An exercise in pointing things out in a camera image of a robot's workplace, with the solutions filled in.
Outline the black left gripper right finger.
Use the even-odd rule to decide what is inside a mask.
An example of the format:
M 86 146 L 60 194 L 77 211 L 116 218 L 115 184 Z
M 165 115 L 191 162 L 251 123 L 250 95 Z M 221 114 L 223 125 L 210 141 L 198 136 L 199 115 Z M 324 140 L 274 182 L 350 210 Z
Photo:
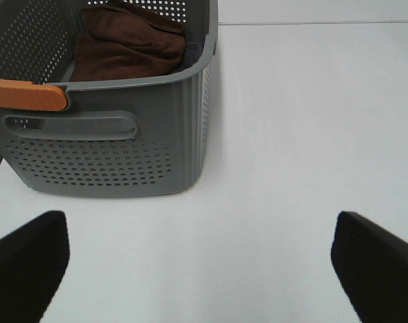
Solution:
M 364 216 L 337 216 L 331 263 L 361 322 L 408 322 L 408 242 Z

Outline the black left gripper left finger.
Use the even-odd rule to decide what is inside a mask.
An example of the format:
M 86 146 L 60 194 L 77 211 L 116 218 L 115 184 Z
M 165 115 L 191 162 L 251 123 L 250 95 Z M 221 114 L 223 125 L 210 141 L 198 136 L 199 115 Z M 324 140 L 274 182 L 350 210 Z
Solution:
M 40 322 L 69 265 L 67 220 L 48 211 L 0 239 L 0 322 Z

